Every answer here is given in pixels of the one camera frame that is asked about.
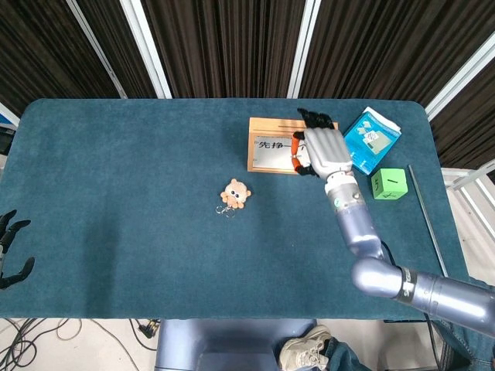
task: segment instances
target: metal rod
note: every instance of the metal rod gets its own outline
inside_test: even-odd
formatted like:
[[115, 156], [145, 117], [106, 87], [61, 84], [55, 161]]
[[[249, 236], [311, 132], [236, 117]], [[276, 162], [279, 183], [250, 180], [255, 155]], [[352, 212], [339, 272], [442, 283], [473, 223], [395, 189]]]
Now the metal rod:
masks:
[[423, 212], [423, 216], [425, 217], [426, 226], [428, 227], [428, 232], [430, 232], [430, 237], [432, 238], [433, 246], [435, 247], [436, 257], [439, 260], [440, 268], [442, 269], [442, 273], [445, 277], [448, 277], [446, 264], [443, 262], [442, 253], [440, 252], [439, 243], [436, 240], [435, 232], [433, 232], [432, 222], [428, 217], [428, 213], [426, 212], [425, 202], [423, 201], [423, 197], [421, 196], [421, 192], [419, 191], [419, 185], [416, 181], [415, 173], [412, 171], [412, 167], [408, 165], [409, 172], [411, 173], [412, 183], [415, 186], [416, 194], [418, 195], [419, 205], [421, 206], [421, 210]]

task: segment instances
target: green dice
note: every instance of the green dice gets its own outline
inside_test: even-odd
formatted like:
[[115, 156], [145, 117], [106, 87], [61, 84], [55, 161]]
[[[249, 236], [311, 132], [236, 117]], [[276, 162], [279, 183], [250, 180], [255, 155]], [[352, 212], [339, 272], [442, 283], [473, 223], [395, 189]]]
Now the green dice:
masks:
[[400, 199], [408, 192], [402, 168], [381, 168], [371, 177], [375, 199]]

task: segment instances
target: wooden block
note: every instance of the wooden block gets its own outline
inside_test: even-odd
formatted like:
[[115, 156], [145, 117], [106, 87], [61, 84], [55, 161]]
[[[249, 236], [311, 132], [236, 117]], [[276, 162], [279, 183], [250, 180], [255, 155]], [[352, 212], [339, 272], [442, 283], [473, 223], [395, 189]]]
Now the wooden block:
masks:
[[[335, 129], [338, 128], [336, 122], [333, 126]], [[304, 129], [306, 125], [303, 120], [251, 117], [247, 170], [249, 172], [297, 174], [292, 167], [292, 135]], [[306, 145], [303, 141], [299, 144], [298, 158], [303, 166], [309, 164]]]

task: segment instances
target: white shoe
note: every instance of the white shoe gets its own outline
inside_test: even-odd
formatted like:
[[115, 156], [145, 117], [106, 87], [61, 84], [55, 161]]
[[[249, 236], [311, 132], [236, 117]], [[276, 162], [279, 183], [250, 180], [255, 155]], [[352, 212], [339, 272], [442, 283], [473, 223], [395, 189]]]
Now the white shoe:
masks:
[[290, 339], [285, 344], [278, 358], [282, 371], [296, 371], [318, 367], [324, 371], [329, 359], [321, 354], [325, 341], [332, 336], [326, 326], [318, 325], [303, 338]]

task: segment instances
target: teal table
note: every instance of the teal table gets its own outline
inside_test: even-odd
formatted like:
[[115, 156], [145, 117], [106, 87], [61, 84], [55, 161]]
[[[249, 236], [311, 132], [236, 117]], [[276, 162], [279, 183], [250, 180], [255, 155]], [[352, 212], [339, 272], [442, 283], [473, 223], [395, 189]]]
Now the teal table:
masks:
[[[451, 277], [467, 280], [432, 133], [421, 106], [385, 100], [38, 100], [22, 116], [0, 212], [31, 219], [7, 255], [28, 280], [0, 292], [3, 317], [382, 318], [421, 313], [351, 283], [321, 179], [246, 171], [249, 117], [330, 114], [345, 131], [371, 106], [402, 127], [381, 167], [413, 164]], [[397, 264], [440, 274], [411, 179], [374, 200]], [[231, 178], [253, 196], [215, 213]]]

